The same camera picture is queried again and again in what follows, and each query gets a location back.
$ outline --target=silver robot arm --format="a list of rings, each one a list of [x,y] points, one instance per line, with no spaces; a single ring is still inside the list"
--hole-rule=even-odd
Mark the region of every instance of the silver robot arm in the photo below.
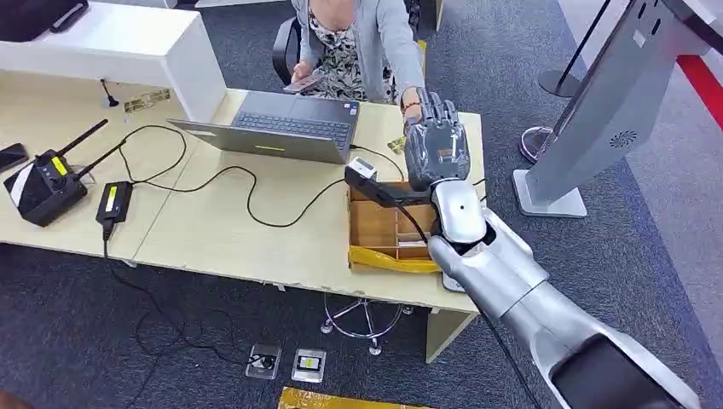
[[[404,130],[413,190],[377,182],[376,169],[360,158],[345,168],[346,182],[384,207],[433,205],[432,259],[482,314],[512,330],[565,409],[699,408],[695,392],[658,358],[547,282],[529,246],[464,180],[471,157],[454,104],[418,93],[422,117]]]
[[[647,349],[548,283],[530,247],[478,204],[472,185],[441,181],[432,202],[442,229],[429,240],[432,259],[482,314],[512,330],[564,408],[700,407],[695,392]],[[450,243],[477,244],[460,256]]]

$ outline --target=gray cardigan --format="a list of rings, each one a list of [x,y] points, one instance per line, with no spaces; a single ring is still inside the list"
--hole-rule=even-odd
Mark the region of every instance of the gray cardigan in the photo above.
[[[324,44],[309,34],[309,0],[291,0],[301,25],[301,60],[315,66],[324,55]],[[351,29],[361,66],[361,80],[372,102],[385,101],[382,60],[391,64],[399,97],[410,87],[424,87],[422,53],[414,42],[403,0],[356,0]]]

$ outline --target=laptop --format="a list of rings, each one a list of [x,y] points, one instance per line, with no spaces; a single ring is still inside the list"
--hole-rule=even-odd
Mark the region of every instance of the laptop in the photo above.
[[[346,164],[359,102],[249,91],[230,126],[168,119],[224,151]]]

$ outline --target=smartphone on desk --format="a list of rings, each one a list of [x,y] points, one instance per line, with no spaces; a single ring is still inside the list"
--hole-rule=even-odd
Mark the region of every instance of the smartphone on desk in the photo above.
[[[21,143],[16,143],[0,151],[0,172],[4,172],[27,160],[27,151]]]
[[[284,92],[287,94],[298,94],[299,92],[311,91],[321,84],[324,80],[324,76],[318,74],[311,74],[306,78],[299,79],[295,83],[288,84],[284,88]]]

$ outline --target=floor socket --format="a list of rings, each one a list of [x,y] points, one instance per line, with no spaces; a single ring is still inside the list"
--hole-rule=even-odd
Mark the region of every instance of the floor socket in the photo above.
[[[260,379],[276,379],[281,362],[281,347],[257,343],[251,349],[246,375]]]
[[[294,381],[320,383],[324,378],[327,353],[319,349],[297,349],[292,379]]]

